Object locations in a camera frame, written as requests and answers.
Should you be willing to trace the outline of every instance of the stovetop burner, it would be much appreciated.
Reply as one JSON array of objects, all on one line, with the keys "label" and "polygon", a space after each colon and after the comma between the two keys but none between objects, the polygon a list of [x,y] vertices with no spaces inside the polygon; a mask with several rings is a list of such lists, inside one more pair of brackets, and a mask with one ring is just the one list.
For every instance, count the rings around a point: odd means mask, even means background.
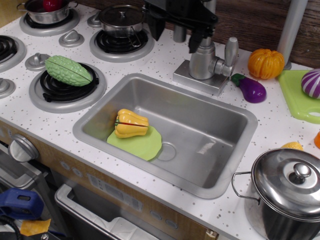
[{"label": "stovetop burner", "polygon": [[28,13],[20,18],[21,30],[28,35],[36,37],[51,37],[64,34],[73,29],[79,23],[80,17],[76,10],[70,9],[66,19],[54,24],[39,24],[31,20]]},{"label": "stovetop burner", "polygon": [[138,37],[112,37],[101,30],[90,39],[90,51],[98,59],[111,63],[135,61],[150,53],[155,45],[151,34],[144,29]]},{"label": "stovetop burner", "polygon": [[27,13],[24,16],[24,21],[26,22],[26,24],[28,24],[31,28],[33,29],[50,29],[50,28],[57,28],[60,27],[62,25],[67,24],[68,22],[70,22],[74,17],[74,12],[73,11],[69,11],[69,15],[63,19],[62,21],[53,23],[53,24],[41,24],[38,22],[35,22],[31,19],[31,17],[29,16],[29,14]]},{"label": "stovetop burner", "polygon": [[0,35],[0,73],[19,64],[26,54],[27,48],[21,40]]},{"label": "stovetop burner", "polygon": [[82,87],[70,86],[42,71],[29,87],[32,103],[43,111],[55,114],[73,113],[96,103],[105,93],[106,79],[98,68],[80,64],[91,74],[91,83]]},{"label": "stovetop burner", "polygon": [[145,31],[140,31],[135,36],[114,37],[101,30],[95,41],[105,53],[127,54],[143,48],[148,42],[148,36]]},{"label": "stovetop burner", "polygon": [[92,76],[92,81],[85,86],[71,86],[65,84],[49,75],[47,71],[44,71],[40,77],[40,84],[44,90],[43,97],[47,102],[67,102],[84,98],[91,94],[99,84],[99,78],[96,77],[95,71],[80,63],[82,67],[87,69]]},{"label": "stovetop burner", "polygon": [[15,40],[8,36],[0,35],[0,63],[17,53]]}]

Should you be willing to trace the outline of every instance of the small cooking pot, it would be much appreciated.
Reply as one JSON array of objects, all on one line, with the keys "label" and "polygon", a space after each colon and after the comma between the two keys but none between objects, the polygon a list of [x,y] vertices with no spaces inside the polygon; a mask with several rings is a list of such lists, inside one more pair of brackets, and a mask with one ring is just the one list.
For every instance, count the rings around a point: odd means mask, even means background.
[{"label": "small cooking pot", "polygon": [[[236,175],[251,174],[247,196],[235,188]],[[251,171],[233,175],[232,187],[245,198],[253,228],[269,240],[311,240],[320,231],[320,159],[296,149],[260,155]]]},{"label": "small cooking pot", "polygon": [[68,17],[69,10],[78,6],[78,3],[73,1],[76,5],[69,7],[69,3],[69,0],[63,0],[59,10],[47,12],[43,6],[43,0],[29,0],[26,3],[18,4],[16,9],[26,11],[35,23],[49,25],[63,21]]},{"label": "small cooking pot", "polygon": [[102,30],[116,38],[136,36],[143,29],[145,15],[132,5],[113,5],[99,13]]}]

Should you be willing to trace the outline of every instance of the blue handle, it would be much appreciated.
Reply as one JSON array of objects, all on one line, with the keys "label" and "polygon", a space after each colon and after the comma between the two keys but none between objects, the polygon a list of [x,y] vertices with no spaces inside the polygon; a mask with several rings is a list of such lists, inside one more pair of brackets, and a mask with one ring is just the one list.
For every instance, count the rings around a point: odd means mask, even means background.
[{"label": "blue handle", "polygon": [[0,194],[0,216],[36,220],[40,218],[43,209],[44,203],[34,191],[10,188]]}]

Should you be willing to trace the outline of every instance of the orange pumpkin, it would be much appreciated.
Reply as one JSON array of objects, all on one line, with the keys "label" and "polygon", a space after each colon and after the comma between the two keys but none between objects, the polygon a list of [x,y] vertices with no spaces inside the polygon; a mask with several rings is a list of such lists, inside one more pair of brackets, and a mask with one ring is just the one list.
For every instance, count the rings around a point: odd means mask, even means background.
[{"label": "orange pumpkin", "polygon": [[251,53],[248,61],[249,72],[261,79],[273,79],[285,66],[284,56],[270,49],[257,49]]}]

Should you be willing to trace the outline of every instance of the stainless steel sink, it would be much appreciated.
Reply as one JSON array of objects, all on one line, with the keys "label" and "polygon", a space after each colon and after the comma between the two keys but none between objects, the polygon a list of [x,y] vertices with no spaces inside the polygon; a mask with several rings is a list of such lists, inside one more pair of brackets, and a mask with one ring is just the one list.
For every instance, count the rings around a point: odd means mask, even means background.
[{"label": "stainless steel sink", "polygon": [[[149,119],[162,148],[145,161],[106,142],[117,112]],[[75,137],[200,198],[227,189],[257,128],[257,118],[235,107],[143,74],[125,76],[73,127]]]}]

